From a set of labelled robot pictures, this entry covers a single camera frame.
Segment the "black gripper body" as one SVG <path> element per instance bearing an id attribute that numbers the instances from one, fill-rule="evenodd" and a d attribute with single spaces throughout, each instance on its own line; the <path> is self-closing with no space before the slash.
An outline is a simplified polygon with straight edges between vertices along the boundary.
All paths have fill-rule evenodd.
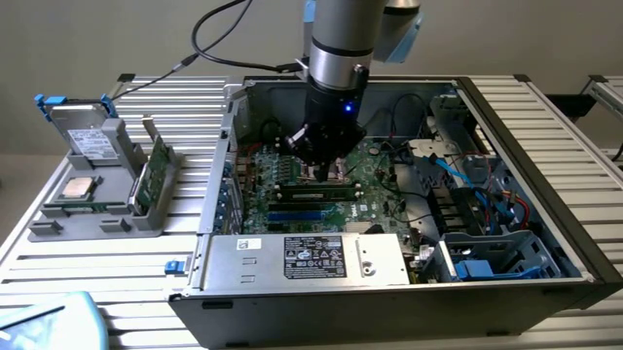
<path id="1" fill-rule="evenodd" d="M 364 90 L 335 90 L 315 82 L 307 86 L 304 127 L 336 125 L 360 128 L 358 121 Z"/>

